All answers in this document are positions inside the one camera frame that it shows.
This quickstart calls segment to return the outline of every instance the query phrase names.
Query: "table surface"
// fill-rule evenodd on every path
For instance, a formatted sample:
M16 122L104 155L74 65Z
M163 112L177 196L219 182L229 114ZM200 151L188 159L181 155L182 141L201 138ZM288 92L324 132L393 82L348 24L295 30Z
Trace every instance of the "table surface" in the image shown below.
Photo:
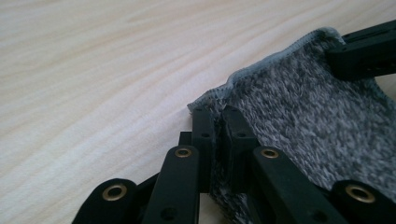
M186 107L322 26L395 19L389 1L0 3L0 223L70 223L102 182L160 171ZM396 76L379 79L396 98ZM201 195L201 223L225 222Z

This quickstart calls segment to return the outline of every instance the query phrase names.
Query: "black plastic finger segment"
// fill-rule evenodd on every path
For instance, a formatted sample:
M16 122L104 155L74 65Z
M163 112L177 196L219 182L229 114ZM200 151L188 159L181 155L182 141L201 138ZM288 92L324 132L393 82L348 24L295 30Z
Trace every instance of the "black plastic finger segment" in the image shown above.
M132 202L136 184L126 179L111 179L99 185L84 202L73 224L122 224L136 219Z
M349 223L396 223L396 204L378 190L359 181L335 183L330 198Z
M327 51L335 77L358 80L396 73L396 21L344 35L345 45Z
M277 148L255 148L251 168L276 213L276 223L347 223L321 192Z
M199 152L195 147L170 149L163 162L142 223L197 223Z
M196 147L200 153L199 183L202 193L208 193L210 189L215 144L216 135L211 112L204 107L195 108L192 111L191 145Z
M221 114L220 138L219 160L226 181L233 193L244 193L247 190L248 155L260 145L259 141L242 113L229 105Z

